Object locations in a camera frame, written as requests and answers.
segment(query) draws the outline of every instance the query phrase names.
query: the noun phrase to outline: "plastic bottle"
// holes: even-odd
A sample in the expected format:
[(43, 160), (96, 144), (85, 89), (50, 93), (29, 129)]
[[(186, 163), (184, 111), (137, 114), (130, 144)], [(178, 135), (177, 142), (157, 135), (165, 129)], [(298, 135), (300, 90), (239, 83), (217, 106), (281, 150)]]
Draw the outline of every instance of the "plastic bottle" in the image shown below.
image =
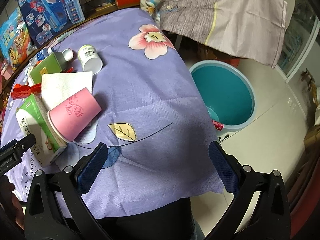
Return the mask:
[(54, 48), (41, 49), (33, 58), (29, 60), (29, 66), (35, 67), (38, 61), (44, 60), (54, 52)]

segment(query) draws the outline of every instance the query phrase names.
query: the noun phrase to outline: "yellow label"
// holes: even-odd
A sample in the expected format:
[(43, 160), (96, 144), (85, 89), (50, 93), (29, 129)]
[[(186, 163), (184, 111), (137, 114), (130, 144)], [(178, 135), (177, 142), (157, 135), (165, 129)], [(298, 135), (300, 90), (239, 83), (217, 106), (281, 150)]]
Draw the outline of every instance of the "yellow label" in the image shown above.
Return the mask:
[(44, 75), (44, 74), (47, 74), (48, 71), (47, 71), (47, 69), (44, 67), (43, 69), (41, 69), (41, 70), (39, 71), (39, 73), (40, 73), (40, 75)]

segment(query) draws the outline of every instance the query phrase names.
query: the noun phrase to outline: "paper cup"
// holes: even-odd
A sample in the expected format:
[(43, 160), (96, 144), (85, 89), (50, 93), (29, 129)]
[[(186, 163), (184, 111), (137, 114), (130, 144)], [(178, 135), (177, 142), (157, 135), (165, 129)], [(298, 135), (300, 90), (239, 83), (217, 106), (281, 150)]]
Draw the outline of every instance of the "paper cup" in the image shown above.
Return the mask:
[(97, 74), (102, 69), (102, 60), (92, 45), (84, 45), (78, 51), (78, 58), (83, 71), (92, 71)]
[(54, 131), (71, 143), (101, 111), (101, 107), (87, 88), (69, 97), (48, 112)]

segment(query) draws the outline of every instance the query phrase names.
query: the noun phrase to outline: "pink paper cup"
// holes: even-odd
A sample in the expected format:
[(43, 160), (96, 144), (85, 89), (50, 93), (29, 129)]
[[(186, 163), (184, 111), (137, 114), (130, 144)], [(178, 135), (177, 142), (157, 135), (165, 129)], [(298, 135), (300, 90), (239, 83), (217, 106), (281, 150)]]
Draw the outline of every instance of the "pink paper cup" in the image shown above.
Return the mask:
[(54, 131), (71, 143), (101, 111), (101, 107), (87, 88), (69, 97), (48, 112)]

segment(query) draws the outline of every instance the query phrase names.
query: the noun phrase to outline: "blue gripper pad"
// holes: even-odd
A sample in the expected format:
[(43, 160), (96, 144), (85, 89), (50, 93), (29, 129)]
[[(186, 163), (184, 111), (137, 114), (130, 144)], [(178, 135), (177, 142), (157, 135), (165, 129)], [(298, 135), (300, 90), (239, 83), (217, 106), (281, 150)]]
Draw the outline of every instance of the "blue gripper pad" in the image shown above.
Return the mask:
[(209, 145), (209, 157), (215, 166), (226, 191), (236, 196), (239, 192), (239, 178), (227, 160), (227, 154), (217, 141)]
[(108, 147), (104, 143), (99, 145), (88, 156), (88, 161), (81, 166), (76, 180), (76, 189), (79, 195), (89, 192), (92, 184), (108, 158)]

